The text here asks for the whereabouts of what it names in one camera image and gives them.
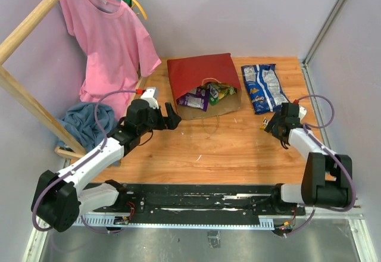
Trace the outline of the yellow M&M's packet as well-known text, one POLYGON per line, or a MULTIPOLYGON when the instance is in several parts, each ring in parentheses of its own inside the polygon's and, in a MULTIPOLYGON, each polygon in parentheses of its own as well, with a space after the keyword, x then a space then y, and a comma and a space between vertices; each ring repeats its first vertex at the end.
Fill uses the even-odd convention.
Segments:
POLYGON ((268 119, 266 117, 263 118, 262 122, 261 122, 261 126, 260 126, 260 129, 261 130, 265 130, 266 127, 268 125, 268 119))

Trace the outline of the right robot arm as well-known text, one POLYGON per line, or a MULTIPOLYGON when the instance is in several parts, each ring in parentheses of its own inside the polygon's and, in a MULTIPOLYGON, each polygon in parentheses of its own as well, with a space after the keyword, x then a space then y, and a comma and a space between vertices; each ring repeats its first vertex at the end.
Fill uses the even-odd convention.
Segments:
POLYGON ((282 103, 265 128, 282 148, 295 148, 305 160, 302 182, 277 184, 269 200, 270 208, 276 214, 284 214, 291 204, 346 212, 354 206, 356 197, 352 160, 320 142, 301 123, 300 115, 298 104, 282 103))

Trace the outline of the blue Doritos chip bag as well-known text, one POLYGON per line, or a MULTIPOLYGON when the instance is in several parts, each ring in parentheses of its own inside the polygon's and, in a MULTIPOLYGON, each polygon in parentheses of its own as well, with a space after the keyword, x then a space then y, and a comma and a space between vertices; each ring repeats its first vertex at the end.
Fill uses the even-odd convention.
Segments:
POLYGON ((244 65, 243 82, 256 115, 279 111, 289 102, 276 74, 275 64, 244 65))

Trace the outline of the red paper bag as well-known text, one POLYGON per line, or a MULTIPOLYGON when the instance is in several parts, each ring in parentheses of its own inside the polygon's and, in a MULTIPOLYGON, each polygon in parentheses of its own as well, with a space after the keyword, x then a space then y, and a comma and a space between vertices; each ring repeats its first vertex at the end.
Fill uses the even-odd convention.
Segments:
POLYGON ((203 127, 205 127, 206 118, 214 117, 216 120, 214 129, 209 130, 208 134, 213 134, 218 130, 221 116, 240 109, 242 87, 238 72, 229 53, 167 60, 167 70, 178 115, 187 121, 200 120, 203 127), (182 95, 199 86, 207 88, 207 83, 210 82, 225 83, 233 86, 236 88, 236 93, 227 95, 216 105, 209 103, 206 112, 199 108, 176 103, 176 100, 182 95))

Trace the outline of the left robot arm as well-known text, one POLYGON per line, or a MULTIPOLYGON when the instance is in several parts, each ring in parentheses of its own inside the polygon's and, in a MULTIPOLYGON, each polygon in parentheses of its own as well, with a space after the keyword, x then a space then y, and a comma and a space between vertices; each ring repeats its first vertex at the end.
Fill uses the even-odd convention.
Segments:
POLYGON ((43 231, 37 222, 42 219, 49 229, 63 232, 90 211, 102 207, 116 212, 132 208, 127 189, 115 180, 107 180, 94 188, 87 188, 87 185, 105 168, 141 145, 143 135, 155 130, 176 129, 181 117, 169 102, 165 108, 167 114, 164 116, 159 105, 150 105, 145 99, 133 100, 126 116, 92 151, 59 172, 47 170, 42 173, 31 206, 34 227, 43 231))

